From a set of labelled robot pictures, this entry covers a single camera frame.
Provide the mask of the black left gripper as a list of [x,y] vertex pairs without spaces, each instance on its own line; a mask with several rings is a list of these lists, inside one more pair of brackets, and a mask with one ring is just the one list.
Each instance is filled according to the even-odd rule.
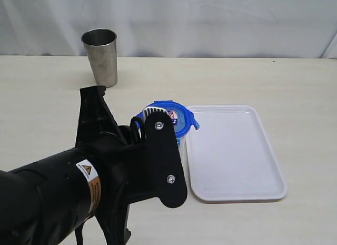
[[118,126],[105,100],[106,87],[80,89],[76,148],[98,175],[99,201],[93,215],[107,244],[126,244],[132,203],[158,198],[168,208],[180,207],[187,185],[171,118],[151,114]]

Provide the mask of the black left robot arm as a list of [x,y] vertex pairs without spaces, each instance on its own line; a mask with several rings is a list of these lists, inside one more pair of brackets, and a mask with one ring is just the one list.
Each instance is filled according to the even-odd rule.
[[171,118],[156,111],[118,125],[105,87],[80,90],[75,146],[1,172],[1,244],[59,244],[96,218],[107,244],[126,244],[132,203],[180,207],[187,185]]

